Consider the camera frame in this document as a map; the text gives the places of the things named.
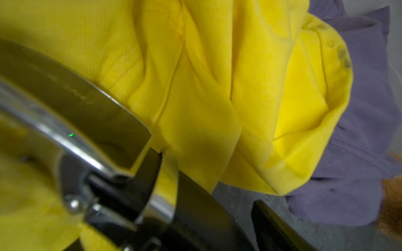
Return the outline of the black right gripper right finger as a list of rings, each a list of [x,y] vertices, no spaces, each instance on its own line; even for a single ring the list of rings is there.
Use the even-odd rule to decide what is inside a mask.
[[[262,200],[253,203],[251,218],[261,251],[317,251]]]

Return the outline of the black leather belt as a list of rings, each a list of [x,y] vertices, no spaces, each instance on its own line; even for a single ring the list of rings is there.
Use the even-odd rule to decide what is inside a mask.
[[[1,111],[28,130],[64,206],[125,251],[157,251],[178,197],[176,157],[109,94],[54,60],[1,41]]]

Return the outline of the yellow trousers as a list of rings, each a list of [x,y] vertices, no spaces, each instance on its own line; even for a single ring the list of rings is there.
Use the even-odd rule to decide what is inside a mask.
[[[1,41],[113,97],[210,195],[282,196],[312,177],[353,80],[309,1],[1,1]],[[63,204],[28,130],[1,111],[1,250],[124,251]]]

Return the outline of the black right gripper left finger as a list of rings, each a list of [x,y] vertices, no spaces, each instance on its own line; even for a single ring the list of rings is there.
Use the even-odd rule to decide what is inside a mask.
[[[201,186],[179,172],[174,219],[161,237],[162,251],[253,251],[234,218]]]

